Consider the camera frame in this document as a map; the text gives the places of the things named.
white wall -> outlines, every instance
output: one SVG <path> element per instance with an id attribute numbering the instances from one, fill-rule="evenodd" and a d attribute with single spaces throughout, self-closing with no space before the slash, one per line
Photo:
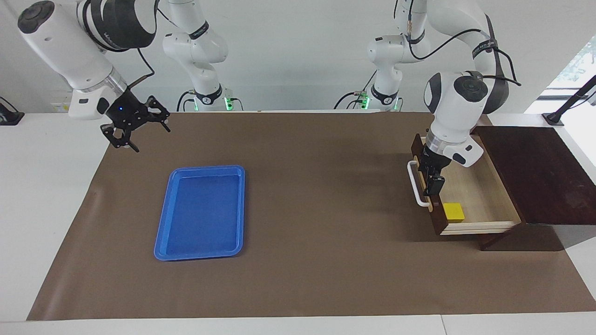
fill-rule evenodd
<path id="1" fill-rule="evenodd" d="M 19 13 L 33 0 L 0 0 Z M 510 100 L 500 110 L 522 113 L 558 75 L 571 58 L 596 34 L 593 0 L 479 0 L 491 16 L 501 49 L 514 59 L 523 87 L 511 88 Z M 228 41 L 226 62 L 217 64 L 222 82 L 251 110 L 327 109 L 345 92 L 361 89 L 374 66 L 366 58 L 370 40 L 395 33 L 393 0 L 202 0 L 213 29 Z M 160 7 L 168 13 L 167 3 Z M 59 76 L 44 65 L 18 36 L 14 19 L 0 13 L 0 67 L 15 66 L 21 80 L 0 73 L 0 93 L 5 86 L 31 87 L 14 93 L 15 103 L 28 111 L 45 111 L 49 91 L 65 89 Z M 158 18 L 158 37 L 145 55 L 157 75 L 135 88 L 139 99 L 155 95 L 174 109 L 190 80 L 161 48 L 162 36 L 175 31 Z M 432 28 L 427 36 L 434 45 L 446 39 Z M 129 82 L 147 69 L 135 51 L 109 54 L 108 58 Z M 455 41 L 421 64 L 403 66 L 401 94 L 404 110 L 425 110 L 422 92 L 437 71 L 473 68 L 466 45 Z"/>

yellow cube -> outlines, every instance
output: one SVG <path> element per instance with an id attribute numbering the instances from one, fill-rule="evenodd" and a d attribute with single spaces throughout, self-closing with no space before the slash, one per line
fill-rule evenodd
<path id="1" fill-rule="evenodd" d="M 447 216 L 447 223 L 458 224 L 465 220 L 464 209 L 461 208 L 460 203 L 444 203 L 443 209 L 445 216 Z"/>

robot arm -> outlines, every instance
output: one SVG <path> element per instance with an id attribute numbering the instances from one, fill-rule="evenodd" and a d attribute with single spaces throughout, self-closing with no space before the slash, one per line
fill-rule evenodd
<path id="1" fill-rule="evenodd" d="M 69 115 L 80 120 L 107 115 L 113 123 L 101 126 L 105 137 L 116 148 L 131 147 L 135 151 L 138 149 L 130 140 L 132 131 L 147 122 L 159 122 L 169 131 L 169 113 L 154 97 L 141 104 L 100 48 L 120 52 L 151 43 L 155 13 L 152 21 L 141 19 L 146 17 L 139 14 L 146 8 L 141 2 L 84 0 L 76 4 L 74 13 L 69 13 L 67 7 L 40 1 L 18 18 L 25 41 L 73 88 Z M 149 108 L 159 112 L 150 112 Z M 119 138 L 114 136 L 115 128 L 122 131 Z"/>
<path id="2" fill-rule="evenodd" d="M 451 160 L 469 167 L 482 157 L 484 150 L 470 132 L 482 114 L 500 108 L 509 95 L 491 20 L 475 1 L 431 0 L 429 21 L 470 47 L 476 70 L 440 72 L 427 83 L 424 102 L 434 114 L 420 159 L 427 196 L 440 192 L 445 183 L 441 170 Z"/>
<path id="3" fill-rule="evenodd" d="M 426 55 L 430 52 L 430 42 L 425 39 L 424 26 L 427 18 L 427 1 L 416 1 L 412 7 L 412 20 L 409 18 L 411 0 L 399 0 L 395 23 L 399 35 L 387 35 L 375 38 L 368 45 L 368 59 L 377 66 L 375 82 L 368 88 L 370 98 L 368 108 L 391 110 L 397 103 L 399 87 L 403 74 L 396 68 L 398 64 L 417 63 L 410 50 Z"/>
<path id="4" fill-rule="evenodd" d="M 209 27 L 197 0 L 169 0 L 168 3 L 172 21 L 184 32 L 166 35 L 164 52 L 190 76 L 194 100 L 201 111 L 230 110 L 226 97 L 229 92 L 221 85 L 211 65 L 226 60 L 226 42 Z"/>

drawer handle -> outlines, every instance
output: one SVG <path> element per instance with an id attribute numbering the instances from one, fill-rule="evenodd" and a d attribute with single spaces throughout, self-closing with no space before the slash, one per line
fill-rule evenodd
<path id="1" fill-rule="evenodd" d="M 414 191 L 414 198 L 416 198 L 416 202 L 421 207 L 430 207 L 430 203 L 422 201 L 420 198 L 420 193 L 418 192 L 418 187 L 416 186 L 416 179 L 414 178 L 414 171 L 412 171 L 412 165 L 417 166 L 417 162 L 415 160 L 411 160 L 408 162 L 408 174 L 410 176 L 410 182 L 412 183 L 412 190 Z"/>

plastic tray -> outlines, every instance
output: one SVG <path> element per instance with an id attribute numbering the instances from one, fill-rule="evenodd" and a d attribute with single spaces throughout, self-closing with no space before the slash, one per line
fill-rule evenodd
<path id="1" fill-rule="evenodd" d="M 244 169 L 185 167 L 170 176 L 154 254 L 159 260 L 230 257 L 244 237 Z"/>

